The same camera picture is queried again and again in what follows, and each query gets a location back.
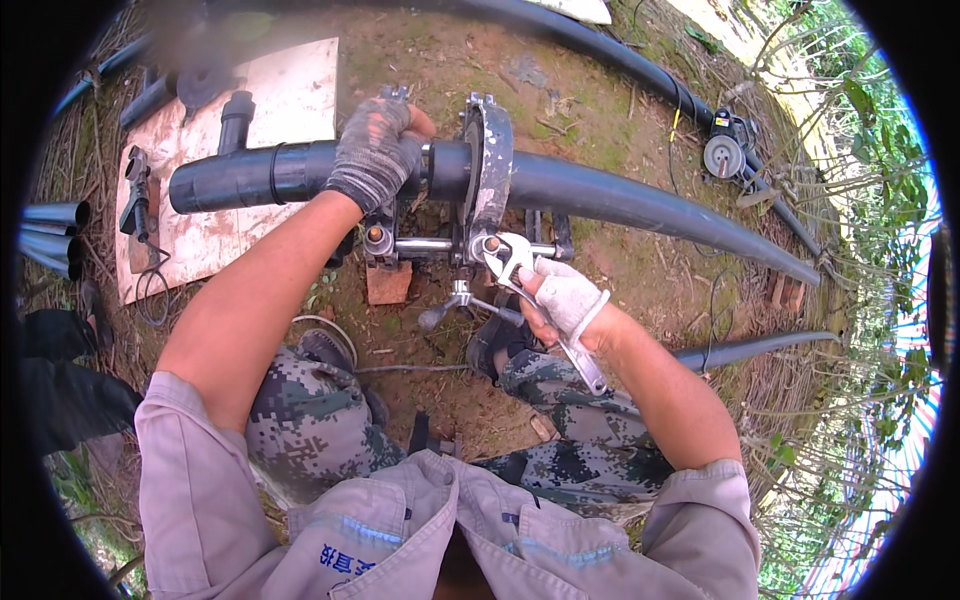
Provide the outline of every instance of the adjustable wrench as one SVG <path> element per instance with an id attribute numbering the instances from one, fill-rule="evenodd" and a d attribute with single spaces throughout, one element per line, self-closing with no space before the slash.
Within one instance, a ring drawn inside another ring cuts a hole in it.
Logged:
<path id="1" fill-rule="evenodd" d="M 506 263 L 498 256 L 504 246 L 510 251 L 510 258 L 507 259 Z M 537 300 L 533 294 L 524 290 L 523 286 L 514 279 L 517 267 L 524 267 L 530 271 L 534 270 L 534 255 L 531 251 L 530 241 L 522 235 L 501 231 L 484 240 L 483 253 L 487 267 L 496 276 L 497 285 L 502 285 L 520 294 L 525 300 L 530 302 L 534 308 L 540 311 L 548 325 L 560 332 L 557 326 L 550 320 L 549 315 L 547 315 L 545 311 L 540 310 L 540 306 L 537 304 Z M 567 358 L 573 363 L 577 372 L 587 383 L 590 393 L 594 396 L 600 396 L 606 392 L 607 378 L 603 372 L 600 371 L 600 367 L 597 366 L 593 357 L 585 352 L 577 351 L 567 344 L 563 337 L 558 337 L 557 342 L 560 344 L 560 347 L 564 349 Z"/>

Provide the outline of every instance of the forearm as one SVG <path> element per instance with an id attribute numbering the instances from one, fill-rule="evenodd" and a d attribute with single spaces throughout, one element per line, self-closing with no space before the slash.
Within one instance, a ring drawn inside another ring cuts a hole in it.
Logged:
<path id="1" fill-rule="evenodd" d="M 243 433 L 303 296 L 362 216 L 343 194 L 321 193 L 204 286 L 184 309 L 156 369 L 192 384 L 214 425 Z"/>
<path id="2" fill-rule="evenodd" d="M 608 304 L 596 319 L 610 332 L 599 352 L 673 468 L 702 468 L 721 458 L 742 462 L 733 420 L 703 379 L 615 307 Z"/>

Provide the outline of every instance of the gray work shirt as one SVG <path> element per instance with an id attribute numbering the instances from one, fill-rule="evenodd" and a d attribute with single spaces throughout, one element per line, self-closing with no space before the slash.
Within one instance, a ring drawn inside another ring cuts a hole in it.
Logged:
<path id="1" fill-rule="evenodd" d="M 644 553 L 488 471 L 428 450 L 333 487 L 267 524 L 240 434 L 210 423 L 197 391 L 154 374 L 136 412 L 140 516 L 156 598 L 432 597 L 454 523 L 497 598 L 756 598 L 760 550 L 743 467 L 672 474 Z"/>

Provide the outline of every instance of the white glove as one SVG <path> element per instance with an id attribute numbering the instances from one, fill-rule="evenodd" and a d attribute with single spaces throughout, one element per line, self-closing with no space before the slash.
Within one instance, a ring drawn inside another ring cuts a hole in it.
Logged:
<path id="1" fill-rule="evenodd" d="M 601 292 L 573 267 L 542 256 L 534 263 L 534 271 L 544 277 L 535 295 L 540 310 L 560 330 L 565 342 L 587 352 L 580 344 L 580 335 L 607 303 L 610 291 Z"/>

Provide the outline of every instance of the black pants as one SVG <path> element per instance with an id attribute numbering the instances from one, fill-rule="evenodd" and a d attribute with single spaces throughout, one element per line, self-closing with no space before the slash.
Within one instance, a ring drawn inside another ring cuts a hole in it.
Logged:
<path id="1" fill-rule="evenodd" d="M 41 456 L 133 427 L 140 394 L 124 381 L 72 362 L 96 352 L 93 328 L 80 315 L 37 310 L 26 316 L 20 334 L 20 395 Z"/>

